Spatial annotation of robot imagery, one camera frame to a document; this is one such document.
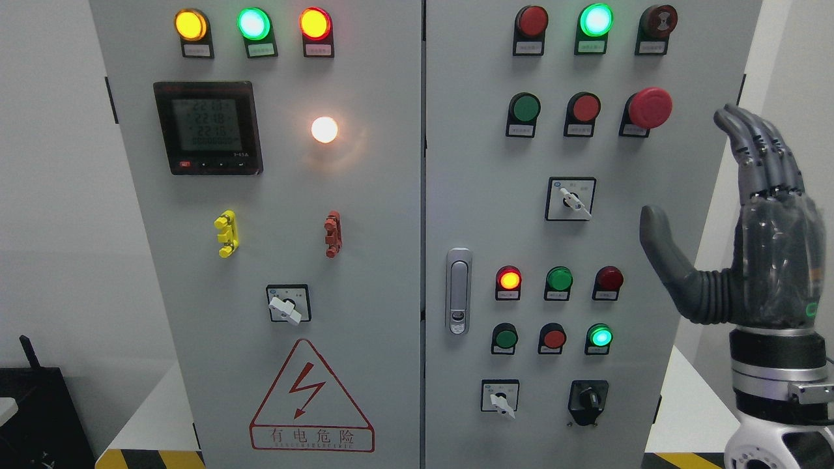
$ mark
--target emergency stop button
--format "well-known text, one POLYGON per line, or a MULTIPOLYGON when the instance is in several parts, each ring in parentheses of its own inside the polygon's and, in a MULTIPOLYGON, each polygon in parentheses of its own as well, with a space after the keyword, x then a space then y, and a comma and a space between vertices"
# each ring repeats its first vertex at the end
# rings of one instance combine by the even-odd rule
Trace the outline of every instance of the emergency stop button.
POLYGON ((648 137, 672 114, 672 97, 663 88, 650 87, 634 93, 625 102, 620 123, 621 137, 648 137))
POLYGON ((547 10, 528 5, 515 15, 513 55, 544 55, 547 10))

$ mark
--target green indicator light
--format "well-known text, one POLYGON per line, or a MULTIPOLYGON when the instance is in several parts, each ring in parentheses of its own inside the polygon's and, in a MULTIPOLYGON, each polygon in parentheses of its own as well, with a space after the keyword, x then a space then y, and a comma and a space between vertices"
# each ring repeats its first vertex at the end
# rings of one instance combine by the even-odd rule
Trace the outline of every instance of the green indicator light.
POLYGON ((579 18, 579 25, 582 28, 582 32, 592 38, 598 38, 608 33, 613 23, 614 14, 611 13, 608 5, 604 3, 588 5, 582 11, 582 16, 579 18))
POLYGON ((539 101, 529 94, 518 98, 513 105, 513 115, 521 122, 529 122, 539 115, 539 101))
POLYGON ((590 338, 590 343, 597 347, 604 347, 610 344, 611 339, 614 338, 611 334, 611 329, 607 325, 595 325, 590 329, 588 337, 590 338))
POLYGON ((260 41, 269 34, 269 17, 260 8, 244 8, 238 15, 240 33, 252 41, 260 41))
POLYGON ((495 337, 495 344, 502 349, 509 349, 519 341, 519 337, 512 330, 502 330, 495 337))
POLYGON ((547 285, 556 291, 566 291, 573 284, 573 275, 567 267, 556 267, 547 275, 547 285))

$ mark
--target red terminal connector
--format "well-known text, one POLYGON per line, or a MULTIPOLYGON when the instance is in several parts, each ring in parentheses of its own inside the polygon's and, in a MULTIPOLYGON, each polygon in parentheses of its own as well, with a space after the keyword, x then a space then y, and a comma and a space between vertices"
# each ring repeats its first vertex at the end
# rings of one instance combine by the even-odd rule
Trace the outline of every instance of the red terminal connector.
POLYGON ((324 220, 324 243, 327 245, 327 250, 324 255, 333 259, 342 249, 342 222, 339 212, 331 210, 324 220))

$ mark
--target electrical hazard triangle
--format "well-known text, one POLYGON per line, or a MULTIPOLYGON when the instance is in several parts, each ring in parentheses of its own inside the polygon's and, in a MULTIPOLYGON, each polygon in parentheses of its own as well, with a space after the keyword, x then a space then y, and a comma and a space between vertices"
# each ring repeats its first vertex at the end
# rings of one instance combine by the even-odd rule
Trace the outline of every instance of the electrical hazard triangle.
POLYGON ((307 339, 298 339, 249 424, 252 448, 374 451, 374 427, 307 339))

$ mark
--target glowing light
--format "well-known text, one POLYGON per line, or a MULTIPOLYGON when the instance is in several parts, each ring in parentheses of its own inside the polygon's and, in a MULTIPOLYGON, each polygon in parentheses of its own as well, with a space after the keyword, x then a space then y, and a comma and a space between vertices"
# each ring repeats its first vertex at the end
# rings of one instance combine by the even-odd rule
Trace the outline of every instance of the glowing light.
POLYGON ((173 17, 173 26, 177 29, 179 36, 186 41, 199 41, 205 38, 209 30, 206 17, 201 12, 190 8, 177 12, 173 17))
POLYGON ((244 38, 259 41, 269 34, 269 16, 260 8, 244 8, 238 15, 238 29, 244 38))
POLYGON ((301 33, 314 41, 326 38, 333 28, 330 15, 325 10, 310 7, 304 10, 299 17, 301 33))
POLYGON ((339 135, 339 125, 333 118, 322 116, 313 121, 310 132, 313 134, 314 139, 322 144, 329 144, 339 135))
POLYGON ((611 8, 604 3, 588 5, 582 11, 582 16, 579 18, 582 32, 592 38, 597 38, 608 33, 613 23, 614 14, 611 12, 611 8))
POLYGON ((611 343, 614 336, 611 334, 611 329, 604 324, 595 325, 588 333, 590 343, 597 347, 604 347, 611 343))
POLYGON ((521 283, 521 275, 518 275, 518 272, 505 272, 501 274, 499 283, 501 284, 501 288, 505 290, 513 290, 521 283))

